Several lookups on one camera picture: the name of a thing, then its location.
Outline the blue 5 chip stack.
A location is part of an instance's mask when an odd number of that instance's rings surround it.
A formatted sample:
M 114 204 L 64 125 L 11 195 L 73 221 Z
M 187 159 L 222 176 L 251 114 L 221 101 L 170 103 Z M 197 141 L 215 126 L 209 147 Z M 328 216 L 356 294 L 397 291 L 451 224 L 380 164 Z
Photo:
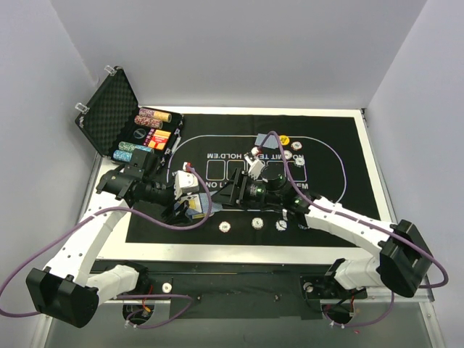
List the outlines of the blue 5 chip stack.
M 288 228 L 288 223 L 285 220 L 277 220 L 275 223 L 275 229 L 277 231 L 286 231 Z

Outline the grey chips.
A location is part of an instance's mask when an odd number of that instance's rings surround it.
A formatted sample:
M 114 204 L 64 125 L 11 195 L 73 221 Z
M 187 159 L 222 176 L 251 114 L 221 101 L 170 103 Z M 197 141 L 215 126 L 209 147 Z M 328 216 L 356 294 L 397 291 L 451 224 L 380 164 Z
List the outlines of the grey chips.
M 286 160 L 291 160 L 292 157 L 293 157 L 293 154 L 289 150 L 285 150 L 284 151 L 284 156 L 285 156 Z

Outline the grey 1 chip stack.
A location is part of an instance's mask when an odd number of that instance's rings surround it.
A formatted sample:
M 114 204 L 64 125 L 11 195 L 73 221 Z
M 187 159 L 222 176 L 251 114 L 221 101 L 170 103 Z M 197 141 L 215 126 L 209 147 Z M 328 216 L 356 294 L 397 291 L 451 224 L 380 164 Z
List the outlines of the grey 1 chip stack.
M 264 226 L 264 221 L 260 217 L 255 217 L 252 219 L 252 227 L 255 230 L 260 230 Z

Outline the card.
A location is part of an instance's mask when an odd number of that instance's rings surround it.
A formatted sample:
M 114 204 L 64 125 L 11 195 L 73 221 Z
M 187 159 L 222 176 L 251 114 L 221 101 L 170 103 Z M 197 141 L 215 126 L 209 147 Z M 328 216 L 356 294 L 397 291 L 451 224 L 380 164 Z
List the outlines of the card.
M 257 134 L 254 145 L 256 147 L 261 146 L 262 148 L 266 148 L 266 149 L 277 149 L 278 148 L 278 142 L 275 136 L 271 135 L 267 137 L 267 135 L 264 133 Z

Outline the red chips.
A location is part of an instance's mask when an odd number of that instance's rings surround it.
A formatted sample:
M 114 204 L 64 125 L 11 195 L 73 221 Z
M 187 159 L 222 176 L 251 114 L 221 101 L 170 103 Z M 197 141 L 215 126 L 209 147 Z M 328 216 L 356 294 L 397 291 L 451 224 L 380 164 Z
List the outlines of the red chips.
M 294 150 L 294 151 L 299 151 L 302 149 L 302 143 L 300 141 L 294 141 L 291 143 L 291 148 Z

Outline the yellow big blind button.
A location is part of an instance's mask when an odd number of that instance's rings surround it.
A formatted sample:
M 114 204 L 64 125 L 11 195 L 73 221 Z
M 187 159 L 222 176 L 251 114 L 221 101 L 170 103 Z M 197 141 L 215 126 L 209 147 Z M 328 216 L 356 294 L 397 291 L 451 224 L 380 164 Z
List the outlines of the yellow big blind button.
M 280 135 L 279 136 L 279 140 L 280 140 L 280 143 L 282 146 L 286 146 L 290 143 L 290 138 L 288 136 L 285 136 L 285 135 Z

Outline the red 100 chip stack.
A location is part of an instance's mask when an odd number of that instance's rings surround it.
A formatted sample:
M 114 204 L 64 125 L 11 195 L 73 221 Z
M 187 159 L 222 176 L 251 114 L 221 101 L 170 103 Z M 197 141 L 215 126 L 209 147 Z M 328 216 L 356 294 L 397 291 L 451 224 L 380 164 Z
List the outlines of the red 100 chip stack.
M 231 230 L 231 224 L 227 221 L 222 221 L 218 228 L 222 233 L 227 233 Z

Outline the blue playing card box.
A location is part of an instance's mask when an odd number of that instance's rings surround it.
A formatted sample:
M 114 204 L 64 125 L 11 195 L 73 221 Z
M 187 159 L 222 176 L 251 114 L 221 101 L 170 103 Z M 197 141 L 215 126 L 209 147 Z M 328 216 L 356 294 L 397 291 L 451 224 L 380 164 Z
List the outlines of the blue playing card box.
M 186 207 L 185 215 L 187 218 L 192 220 L 202 219 L 209 209 L 207 195 L 205 193 L 199 193 L 182 196 L 174 204 L 174 208 L 179 210 L 182 207 Z

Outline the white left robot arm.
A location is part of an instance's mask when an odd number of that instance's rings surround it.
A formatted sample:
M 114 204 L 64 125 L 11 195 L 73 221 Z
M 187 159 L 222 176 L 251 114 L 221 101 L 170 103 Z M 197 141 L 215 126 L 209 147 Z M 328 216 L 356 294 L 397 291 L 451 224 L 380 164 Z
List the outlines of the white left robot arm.
M 43 269 L 32 269 L 26 278 L 36 311 L 82 328 L 98 306 L 110 299 L 120 295 L 146 298 L 150 280 L 144 266 L 125 261 L 91 275 L 93 264 L 125 214 L 136 214 L 136 202 L 160 204 L 178 212 L 178 200 L 198 188 L 198 178 L 188 168 L 178 171 L 170 186 L 149 180 L 146 171 L 136 167 L 119 167 L 103 174 L 96 186 L 96 200 L 68 240 Z

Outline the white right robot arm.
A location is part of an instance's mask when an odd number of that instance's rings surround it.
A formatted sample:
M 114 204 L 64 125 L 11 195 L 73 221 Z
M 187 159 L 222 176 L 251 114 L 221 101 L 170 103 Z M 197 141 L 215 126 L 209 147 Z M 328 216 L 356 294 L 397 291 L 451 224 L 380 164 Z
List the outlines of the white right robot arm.
M 385 287 L 411 298 L 431 266 L 426 258 L 430 250 L 413 223 L 370 219 L 324 196 L 298 192 L 276 166 L 265 166 L 259 176 L 235 170 L 212 200 L 224 207 L 279 212 L 300 226 L 324 231 L 368 252 L 365 259 L 337 259 L 328 269 L 323 289 L 333 297 L 354 289 Z

